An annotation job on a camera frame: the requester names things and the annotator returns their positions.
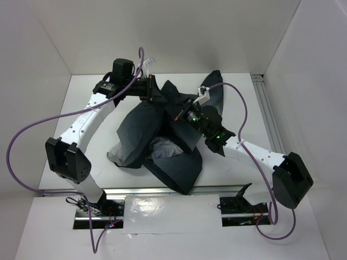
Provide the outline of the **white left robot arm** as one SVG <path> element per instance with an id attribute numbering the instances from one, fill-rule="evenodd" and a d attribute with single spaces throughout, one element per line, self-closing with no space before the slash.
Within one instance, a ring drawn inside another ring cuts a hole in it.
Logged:
<path id="1" fill-rule="evenodd" d="M 130 60 L 114 60 L 112 71 L 95 85 L 77 119 L 58 138 L 49 138 L 45 143 L 50 170 L 74 187 L 81 197 L 81 207 L 95 216 L 114 212 L 118 204 L 108 200 L 106 192 L 96 184 L 85 152 L 100 125 L 126 96 L 153 100 L 153 93 L 159 91 L 155 77 L 149 73 L 154 62 L 153 58 L 141 58 L 135 67 Z"/>

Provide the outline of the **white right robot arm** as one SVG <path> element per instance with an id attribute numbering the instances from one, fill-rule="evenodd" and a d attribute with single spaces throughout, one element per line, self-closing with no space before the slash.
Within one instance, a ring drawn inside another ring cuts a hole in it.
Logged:
<path id="1" fill-rule="evenodd" d="M 242 212 L 272 200 L 294 210 L 313 186 L 313 179 L 298 154 L 275 153 L 240 139 L 222 126 L 222 117 L 213 106 L 198 108 L 188 100 L 174 120 L 198 131 L 212 152 L 262 170 L 267 184 L 248 183 L 237 194 L 236 205 Z"/>

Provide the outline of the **dark navy jacket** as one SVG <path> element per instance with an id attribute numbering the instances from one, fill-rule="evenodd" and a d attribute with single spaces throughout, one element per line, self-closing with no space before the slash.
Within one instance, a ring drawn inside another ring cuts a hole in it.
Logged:
<path id="1" fill-rule="evenodd" d="M 180 93 L 167 80 L 161 90 L 164 105 L 141 102 L 131 110 L 117 129 L 119 142 L 107 152 L 118 167 L 146 167 L 168 188 L 188 195 L 202 171 L 197 143 L 201 135 L 189 124 L 174 117 L 196 94 Z"/>

